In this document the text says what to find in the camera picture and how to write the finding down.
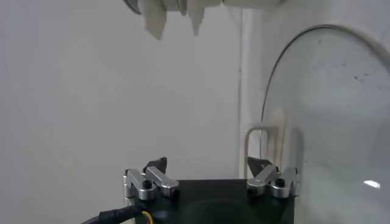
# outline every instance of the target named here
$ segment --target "white plastic object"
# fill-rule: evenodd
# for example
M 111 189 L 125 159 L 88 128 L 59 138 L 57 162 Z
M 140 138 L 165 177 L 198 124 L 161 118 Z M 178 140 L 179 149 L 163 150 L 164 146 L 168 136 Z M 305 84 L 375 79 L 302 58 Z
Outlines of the white plastic object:
M 180 11 L 182 16 L 186 15 L 186 0 L 162 0 L 167 12 Z
M 226 6 L 242 9 L 263 9 L 280 4 L 284 0 L 224 0 Z
M 221 0 L 186 0 L 188 16 L 191 19 L 194 35 L 198 35 L 200 24 L 205 16 L 205 8 L 221 4 Z
M 283 143 L 285 138 L 285 116 L 282 109 L 276 109 L 270 124 L 261 123 L 250 128 L 244 140 L 244 178 L 247 178 L 249 136 L 253 131 L 267 133 L 266 159 L 282 169 Z
M 144 28 L 154 38 L 160 40 L 166 23 L 166 10 L 161 0 L 138 1 L 143 16 Z

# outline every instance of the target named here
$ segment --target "cable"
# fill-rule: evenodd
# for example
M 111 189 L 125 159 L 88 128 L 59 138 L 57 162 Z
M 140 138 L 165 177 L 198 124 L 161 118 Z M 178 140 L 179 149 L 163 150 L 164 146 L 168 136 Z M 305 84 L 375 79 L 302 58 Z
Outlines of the cable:
M 141 213 L 147 218 L 147 224 L 153 224 L 153 217 L 150 213 L 148 213 L 147 211 L 142 211 Z
M 91 219 L 88 219 L 87 221 L 81 223 L 81 224 L 96 224 L 99 223 L 99 216 L 95 216 Z
M 92 219 L 89 219 L 89 220 L 83 222 L 82 224 L 122 223 L 128 219 L 132 219 L 132 218 L 139 216 L 141 214 L 143 214 L 143 213 L 141 213 L 140 208 L 138 208 L 136 206 L 128 206 L 128 207 L 124 207 L 124 208 L 100 212 L 98 216 L 93 217 Z

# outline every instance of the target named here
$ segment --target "silver metal bracket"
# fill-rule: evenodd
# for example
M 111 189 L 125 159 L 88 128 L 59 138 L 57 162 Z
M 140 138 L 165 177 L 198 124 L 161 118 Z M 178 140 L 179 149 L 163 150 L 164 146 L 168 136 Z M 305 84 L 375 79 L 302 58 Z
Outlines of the silver metal bracket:
M 146 168 L 145 177 L 153 181 L 160 189 L 163 196 L 172 198 L 178 193 L 179 182 L 168 178 L 165 174 L 159 171 L 156 167 L 150 166 Z
M 138 196 L 140 200 L 154 199 L 156 185 L 150 180 L 145 179 L 140 171 L 136 169 L 128 169 L 123 176 L 123 180 L 125 199 L 134 198 L 136 196 Z
M 287 167 L 282 175 L 271 181 L 271 194 L 276 198 L 288 198 L 291 195 L 298 196 L 300 187 L 300 175 L 297 169 Z
M 251 196 L 263 195 L 268 183 L 277 177 L 277 168 L 272 164 L 266 166 L 256 177 L 247 180 L 246 187 L 248 194 Z

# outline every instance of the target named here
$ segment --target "black cable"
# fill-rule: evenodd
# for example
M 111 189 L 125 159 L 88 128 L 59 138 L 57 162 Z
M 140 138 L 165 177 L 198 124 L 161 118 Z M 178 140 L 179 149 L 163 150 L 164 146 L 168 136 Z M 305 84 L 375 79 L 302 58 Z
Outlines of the black cable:
M 91 219 L 88 219 L 87 221 L 81 223 L 81 224 L 96 224 L 99 223 L 99 216 L 95 216 Z
M 119 224 L 126 220 L 141 215 L 142 210 L 136 206 L 100 212 L 98 216 L 89 219 L 82 224 Z

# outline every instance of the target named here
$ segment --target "yellow wire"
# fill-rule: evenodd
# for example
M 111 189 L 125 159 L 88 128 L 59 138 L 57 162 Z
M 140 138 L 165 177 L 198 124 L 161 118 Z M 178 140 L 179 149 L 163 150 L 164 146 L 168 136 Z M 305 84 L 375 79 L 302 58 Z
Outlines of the yellow wire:
M 153 224 L 153 217 L 150 213 L 148 213 L 147 211 L 142 211 L 141 213 L 142 215 L 145 215 L 146 218 L 149 220 L 149 224 Z

